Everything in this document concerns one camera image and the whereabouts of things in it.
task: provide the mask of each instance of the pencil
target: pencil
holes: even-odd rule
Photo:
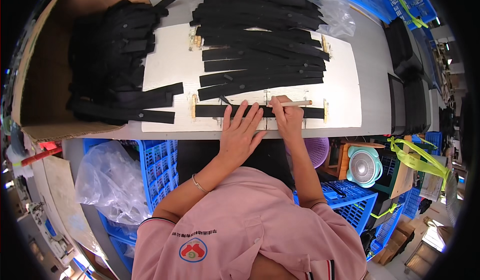
[[[285,103],[280,103],[282,107],[289,107],[289,106],[302,106],[302,105],[312,105],[312,101],[296,101],[296,102],[285,102]]]

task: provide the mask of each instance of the gray table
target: gray table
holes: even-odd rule
[[[150,0],[157,4],[161,0]],[[195,0],[177,0],[163,18],[161,27],[185,24],[192,20]],[[357,65],[360,85],[362,126],[358,128],[304,129],[305,138],[379,135],[391,131],[390,88],[387,73],[393,74],[387,39],[382,28],[369,18],[351,9],[356,30],[353,37],[342,38],[350,43]],[[81,136],[98,139],[219,139],[219,131],[142,132],[139,121],[130,121],[123,128],[106,133]],[[268,139],[279,138],[277,130],[269,130]]]

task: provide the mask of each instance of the embroidered logo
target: embroidered logo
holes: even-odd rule
[[[207,257],[207,252],[207,245],[201,239],[195,237],[180,247],[178,255],[185,261],[199,262]]]

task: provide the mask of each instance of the pink polo shirt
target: pink polo shirt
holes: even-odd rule
[[[360,237],[327,204],[293,202],[280,180],[240,167],[175,224],[150,218],[138,228],[132,279],[246,280],[258,253],[298,279],[361,280]]]

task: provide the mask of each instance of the hand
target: hand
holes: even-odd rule
[[[259,108],[258,103],[254,103],[248,111],[245,119],[242,120],[248,102],[244,100],[233,118],[230,121],[232,107],[228,105],[223,115],[223,131],[220,137],[220,151],[217,157],[225,168],[234,171],[241,166],[247,158],[254,152],[260,144],[262,138],[267,134],[266,131],[260,131],[254,137],[255,130],[258,127],[264,110]]]
[[[302,142],[303,109],[298,106],[282,107],[280,103],[292,102],[287,96],[272,96],[269,104],[273,106],[278,132],[285,145],[291,149]]]

